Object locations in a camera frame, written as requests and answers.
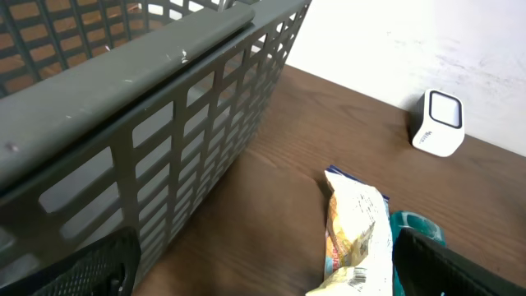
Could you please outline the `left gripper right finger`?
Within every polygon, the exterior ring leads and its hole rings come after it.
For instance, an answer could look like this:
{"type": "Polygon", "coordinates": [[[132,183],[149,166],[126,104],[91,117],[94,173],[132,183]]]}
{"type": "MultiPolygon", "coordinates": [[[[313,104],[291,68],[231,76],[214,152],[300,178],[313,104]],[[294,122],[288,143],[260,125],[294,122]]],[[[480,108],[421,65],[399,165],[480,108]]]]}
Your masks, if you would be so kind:
{"type": "Polygon", "coordinates": [[[407,295],[525,296],[525,288],[486,270],[416,229],[394,243],[394,267],[407,295]]]}

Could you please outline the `cream snack bag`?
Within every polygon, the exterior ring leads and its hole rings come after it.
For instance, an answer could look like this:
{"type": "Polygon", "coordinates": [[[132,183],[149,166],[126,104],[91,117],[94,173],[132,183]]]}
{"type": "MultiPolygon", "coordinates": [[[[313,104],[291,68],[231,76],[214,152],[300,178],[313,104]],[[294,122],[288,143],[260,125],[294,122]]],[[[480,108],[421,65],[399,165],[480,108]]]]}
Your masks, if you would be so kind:
{"type": "Polygon", "coordinates": [[[388,198],[334,165],[325,228],[324,280],[309,295],[391,296],[393,236],[388,198]]]}

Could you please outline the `teal mouthwash bottle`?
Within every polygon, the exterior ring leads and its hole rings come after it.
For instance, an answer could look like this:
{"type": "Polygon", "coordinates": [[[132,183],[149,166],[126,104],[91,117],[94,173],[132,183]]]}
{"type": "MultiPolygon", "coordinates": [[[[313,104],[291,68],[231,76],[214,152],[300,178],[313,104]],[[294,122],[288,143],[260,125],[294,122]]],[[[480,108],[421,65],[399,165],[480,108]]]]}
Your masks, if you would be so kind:
{"type": "Polygon", "coordinates": [[[416,229],[419,233],[445,246],[445,235],[443,229],[423,215],[410,211],[396,211],[390,216],[390,227],[393,243],[396,242],[400,232],[404,228],[416,229]]]}

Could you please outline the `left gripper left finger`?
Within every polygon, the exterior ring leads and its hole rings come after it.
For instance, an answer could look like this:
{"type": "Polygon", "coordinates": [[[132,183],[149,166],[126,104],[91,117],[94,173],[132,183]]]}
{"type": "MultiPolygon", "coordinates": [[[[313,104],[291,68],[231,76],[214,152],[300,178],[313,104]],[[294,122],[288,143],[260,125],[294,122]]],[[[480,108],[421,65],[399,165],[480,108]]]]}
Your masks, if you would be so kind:
{"type": "Polygon", "coordinates": [[[137,231],[127,226],[1,288],[1,294],[130,296],[140,260],[137,231]]]}

